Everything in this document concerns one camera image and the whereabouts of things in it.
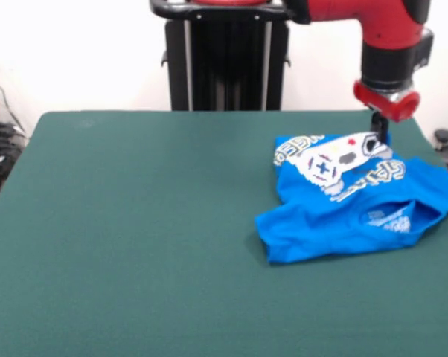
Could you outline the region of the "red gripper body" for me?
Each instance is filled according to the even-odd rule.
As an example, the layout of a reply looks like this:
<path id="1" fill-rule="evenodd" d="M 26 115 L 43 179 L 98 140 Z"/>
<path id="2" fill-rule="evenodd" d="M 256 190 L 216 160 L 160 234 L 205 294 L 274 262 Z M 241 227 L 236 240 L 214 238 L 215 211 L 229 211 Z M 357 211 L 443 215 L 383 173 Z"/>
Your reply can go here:
<path id="1" fill-rule="evenodd" d="M 358 80 L 353 85 L 353 93 L 361 103 L 395 123 L 411 118 L 420 104 L 420 94 L 412 87 L 395 93 L 380 93 Z"/>

